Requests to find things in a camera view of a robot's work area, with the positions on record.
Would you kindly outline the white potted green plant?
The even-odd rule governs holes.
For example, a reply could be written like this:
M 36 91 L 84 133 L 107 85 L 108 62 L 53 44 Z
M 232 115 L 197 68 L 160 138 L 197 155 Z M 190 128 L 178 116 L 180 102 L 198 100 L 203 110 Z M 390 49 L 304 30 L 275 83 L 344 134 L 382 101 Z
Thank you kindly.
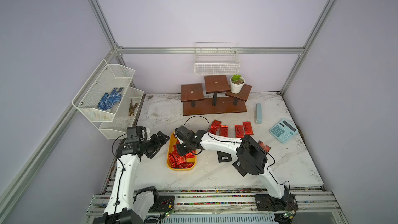
M 245 84 L 245 79 L 241 75 L 233 75 L 230 79 L 230 91 L 234 94 L 240 93 Z

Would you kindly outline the teal calculator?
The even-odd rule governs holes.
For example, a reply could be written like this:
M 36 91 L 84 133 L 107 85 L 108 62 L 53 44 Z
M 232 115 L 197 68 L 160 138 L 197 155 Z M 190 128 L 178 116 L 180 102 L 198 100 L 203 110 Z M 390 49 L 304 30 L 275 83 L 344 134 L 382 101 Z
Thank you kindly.
M 270 134 L 282 144 L 291 140 L 298 134 L 298 128 L 286 119 L 282 119 L 269 130 Z

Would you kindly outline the white mesh shelf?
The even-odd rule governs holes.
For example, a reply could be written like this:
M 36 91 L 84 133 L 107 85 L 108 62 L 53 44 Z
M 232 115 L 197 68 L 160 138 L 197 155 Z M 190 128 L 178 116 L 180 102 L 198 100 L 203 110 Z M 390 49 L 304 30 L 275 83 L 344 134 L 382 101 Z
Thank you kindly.
M 91 122 L 112 122 L 118 107 L 103 111 L 97 105 L 104 93 L 111 93 L 113 88 L 123 87 L 123 98 L 134 73 L 132 68 L 103 60 L 73 98 L 72 105 Z
M 135 110 L 135 115 L 129 116 L 130 99 L 140 105 L 143 95 L 144 92 L 142 90 L 128 87 L 121 102 L 113 107 L 118 107 L 114 120 L 112 122 L 93 122 L 93 125 L 95 125 L 100 133 L 108 140 L 114 140 L 117 137 L 126 134 L 127 128 L 133 125 L 138 116 L 138 107 Z

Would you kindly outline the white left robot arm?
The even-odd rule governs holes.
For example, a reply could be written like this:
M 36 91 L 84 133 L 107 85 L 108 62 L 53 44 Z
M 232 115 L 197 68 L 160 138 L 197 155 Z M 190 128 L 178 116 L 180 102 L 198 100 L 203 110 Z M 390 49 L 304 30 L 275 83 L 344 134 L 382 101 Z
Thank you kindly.
M 159 207 L 159 193 L 155 186 L 139 189 L 135 194 L 135 180 L 142 157 L 152 159 L 170 140 L 158 132 L 148 136 L 142 126 L 127 129 L 125 138 L 116 151 L 116 178 L 114 188 L 102 216 L 95 224 L 143 224 L 150 209 Z

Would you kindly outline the lower white mesh shelf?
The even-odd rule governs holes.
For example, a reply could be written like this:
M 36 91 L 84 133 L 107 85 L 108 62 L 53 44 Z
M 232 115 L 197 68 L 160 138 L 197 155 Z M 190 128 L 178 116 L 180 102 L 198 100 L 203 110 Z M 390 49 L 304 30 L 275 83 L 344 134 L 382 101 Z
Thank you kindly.
M 121 102 L 113 107 L 118 107 L 114 120 L 112 122 L 93 122 L 93 125 L 95 125 L 100 133 L 108 140 L 114 140 L 117 137 L 126 134 L 127 128 L 133 125 L 138 116 L 138 107 L 135 110 L 135 115 L 129 116 L 130 99 L 140 105 L 143 95 L 144 92 L 142 90 L 128 87 Z

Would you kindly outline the upper white mesh shelf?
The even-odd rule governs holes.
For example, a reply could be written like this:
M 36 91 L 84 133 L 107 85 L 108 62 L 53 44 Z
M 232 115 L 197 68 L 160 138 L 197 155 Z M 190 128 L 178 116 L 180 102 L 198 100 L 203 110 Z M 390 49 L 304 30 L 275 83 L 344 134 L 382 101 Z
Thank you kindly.
M 123 87 L 123 98 L 134 73 L 132 68 L 103 60 L 73 98 L 72 105 L 91 122 L 112 122 L 118 107 L 103 111 L 97 105 L 104 93 L 111 93 L 113 88 Z

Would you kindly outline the blue dotted work glove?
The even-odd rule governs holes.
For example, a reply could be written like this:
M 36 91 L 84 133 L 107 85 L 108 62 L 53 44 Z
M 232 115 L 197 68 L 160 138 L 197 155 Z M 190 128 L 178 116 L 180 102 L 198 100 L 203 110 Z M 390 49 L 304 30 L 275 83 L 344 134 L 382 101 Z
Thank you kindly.
M 97 108 L 103 111 L 111 110 L 117 103 L 121 102 L 123 89 L 123 87 L 113 88 L 111 93 L 104 93 Z

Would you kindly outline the red tea bag packet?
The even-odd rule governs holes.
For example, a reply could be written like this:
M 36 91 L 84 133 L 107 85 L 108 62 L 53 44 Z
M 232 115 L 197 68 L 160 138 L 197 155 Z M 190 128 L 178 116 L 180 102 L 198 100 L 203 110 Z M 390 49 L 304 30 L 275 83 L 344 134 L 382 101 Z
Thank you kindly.
M 243 125 L 235 125 L 235 135 L 237 138 L 243 138 L 245 136 Z
M 228 125 L 221 125 L 220 126 L 220 130 L 219 130 L 219 134 L 222 137 L 229 137 L 229 126 Z
M 260 145 L 260 147 L 261 147 L 266 153 L 269 153 L 269 151 L 270 151 L 271 148 L 270 148 L 268 145 L 264 144 L 262 141 L 258 141 L 258 144 Z
M 254 131 L 250 121 L 244 121 L 243 127 L 246 135 L 253 135 Z
M 211 134 L 213 134 L 213 135 L 216 135 L 217 132 L 219 131 L 220 127 L 221 127 L 221 121 L 219 121 L 219 120 L 214 120 L 214 121 L 212 122 L 211 126 L 210 126 L 209 133 L 211 133 Z

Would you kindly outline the yellow plastic storage box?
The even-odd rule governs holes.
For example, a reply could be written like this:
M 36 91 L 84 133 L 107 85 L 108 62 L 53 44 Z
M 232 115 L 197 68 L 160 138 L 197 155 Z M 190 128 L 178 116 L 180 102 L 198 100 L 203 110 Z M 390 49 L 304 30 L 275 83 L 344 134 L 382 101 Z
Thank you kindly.
M 187 155 L 180 156 L 177 152 L 177 144 L 179 144 L 179 140 L 174 136 L 174 133 L 171 134 L 169 141 L 169 148 L 167 153 L 167 166 L 173 171 L 189 171 L 192 170 L 196 163 L 197 157 L 192 153 L 188 153 Z

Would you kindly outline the brown wooden tiered stand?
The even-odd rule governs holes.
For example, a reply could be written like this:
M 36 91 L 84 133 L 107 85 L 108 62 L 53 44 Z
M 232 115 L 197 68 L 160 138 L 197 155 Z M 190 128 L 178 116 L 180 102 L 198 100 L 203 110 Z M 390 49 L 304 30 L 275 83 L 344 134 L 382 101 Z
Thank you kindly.
M 246 102 L 252 86 L 244 84 L 238 94 L 230 91 L 230 80 L 226 75 L 204 77 L 205 85 L 188 84 L 181 86 L 183 115 L 212 115 L 247 112 Z

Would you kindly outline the brown twig bundle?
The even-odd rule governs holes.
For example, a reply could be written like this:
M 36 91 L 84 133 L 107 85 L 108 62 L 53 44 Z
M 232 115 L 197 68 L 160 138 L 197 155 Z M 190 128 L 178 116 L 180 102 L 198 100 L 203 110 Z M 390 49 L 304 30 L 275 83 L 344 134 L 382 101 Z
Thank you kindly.
M 135 110 L 137 109 L 138 106 L 139 106 L 139 104 L 137 102 L 133 102 L 133 100 L 130 99 L 129 116 L 134 116 L 135 115 Z

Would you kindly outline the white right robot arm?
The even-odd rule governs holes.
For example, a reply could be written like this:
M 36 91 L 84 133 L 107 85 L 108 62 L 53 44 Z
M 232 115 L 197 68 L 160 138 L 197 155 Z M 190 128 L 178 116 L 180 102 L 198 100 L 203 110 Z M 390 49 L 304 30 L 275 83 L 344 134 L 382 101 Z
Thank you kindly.
M 299 209 L 290 184 L 279 182 L 267 162 L 267 152 L 251 136 L 227 138 L 204 130 L 193 132 L 183 125 L 175 129 L 174 136 L 179 140 L 176 147 L 181 156 L 198 149 L 228 153 L 237 159 L 245 173 L 257 176 L 267 190 L 267 194 L 255 197 L 258 210 L 276 212 Z

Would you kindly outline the pale green eraser block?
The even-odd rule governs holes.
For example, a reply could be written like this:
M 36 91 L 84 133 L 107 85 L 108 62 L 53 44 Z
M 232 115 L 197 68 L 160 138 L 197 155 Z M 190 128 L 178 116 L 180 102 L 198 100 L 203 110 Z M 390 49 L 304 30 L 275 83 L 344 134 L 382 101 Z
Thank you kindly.
M 262 123 L 262 105 L 257 103 L 255 106 L 255 123 L 261 124 Z

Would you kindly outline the black tea bag packet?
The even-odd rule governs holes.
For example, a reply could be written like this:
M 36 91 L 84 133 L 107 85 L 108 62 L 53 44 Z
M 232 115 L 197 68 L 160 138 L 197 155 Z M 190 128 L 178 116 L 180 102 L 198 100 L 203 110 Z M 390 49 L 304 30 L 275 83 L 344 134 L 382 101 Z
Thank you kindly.
M 247 172 L 243 169 L 243 166 L 241 165 L 241 162 L 239 160 L 236 160 L 232 166 L 235 168 L 235 170 L 242 176 L 245 177 L 247 175 Z
M 219 163 L 232 161 L 232 156 L 229 153 L 217 151 L 217 156 L 218 156 Z

